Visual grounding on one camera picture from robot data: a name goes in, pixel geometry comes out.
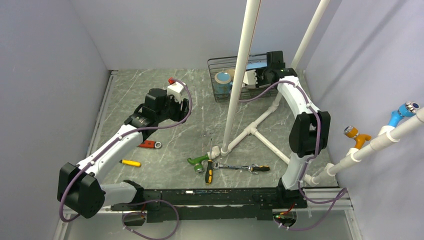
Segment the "white pvc elbow fitting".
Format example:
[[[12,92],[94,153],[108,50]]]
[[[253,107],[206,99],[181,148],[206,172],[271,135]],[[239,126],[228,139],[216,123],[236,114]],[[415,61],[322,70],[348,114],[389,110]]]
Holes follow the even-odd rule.
[[[219,146],[212,146],[211,149],[207,152],[207,156],[209,160],[213,160],[219,157],[221,154],[221,150]]]

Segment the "white ceramic bowl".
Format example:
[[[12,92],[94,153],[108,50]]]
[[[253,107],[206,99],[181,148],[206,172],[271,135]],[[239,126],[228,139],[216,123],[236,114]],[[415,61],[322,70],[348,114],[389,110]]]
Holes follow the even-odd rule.
[[[234,78],[234,76],[235,76],[235,69],[234,68],[229,68],[225,72],[230,76],[231,79]]]

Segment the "blue butterfly mug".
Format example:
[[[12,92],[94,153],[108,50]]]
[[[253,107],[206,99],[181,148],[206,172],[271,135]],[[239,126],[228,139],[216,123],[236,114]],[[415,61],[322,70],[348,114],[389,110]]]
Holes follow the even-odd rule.
[[[218,98],[227,98],[232,90],[232,76],[226,71],[220,71],[214,75],[216,86],[214,87],[215,94]]]

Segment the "blue plate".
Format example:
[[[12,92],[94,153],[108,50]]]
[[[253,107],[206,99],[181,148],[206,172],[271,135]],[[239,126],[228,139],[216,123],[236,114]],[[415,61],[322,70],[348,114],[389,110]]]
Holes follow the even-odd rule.
[[[248,63],[246,65],[246,70],[254,70],[254,69],[259,69],[259,68],[266,68],[267,67],[267,63],[266,62],[255,62],[255,63]]]

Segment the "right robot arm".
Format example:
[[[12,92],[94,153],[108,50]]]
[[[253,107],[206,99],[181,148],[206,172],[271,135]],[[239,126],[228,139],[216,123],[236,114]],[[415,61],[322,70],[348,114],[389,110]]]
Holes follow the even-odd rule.
[[[331,116],[311,101],[296,71],[286,68],[281,50],[266,53],[266,67],[260,79],[278,90],[295,117],[289,134],[290,161],[281,177],[284,189],[275,194],[276,203],[287,208],[295,201],[292,191],[303,186],[309,163],[327,147]]]

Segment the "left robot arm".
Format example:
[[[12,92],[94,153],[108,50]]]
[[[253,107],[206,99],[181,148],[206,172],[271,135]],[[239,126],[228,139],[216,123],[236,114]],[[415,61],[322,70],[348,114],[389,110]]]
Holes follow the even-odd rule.
[[[77,164],[66,163],[59,171],[57,199],[59,216],[69,207],[86,219],[105,206],[125,204],[131,210],[144,203],[144,188],[131,180],[103,184],[108,173],[133,149],[144,143],[160,123],[172,120],[173,127],[186,121],[192,99],[184,83],[173,83],[166,89],[152,88],[145,100],[124,121],[117,133],[94,153]]]

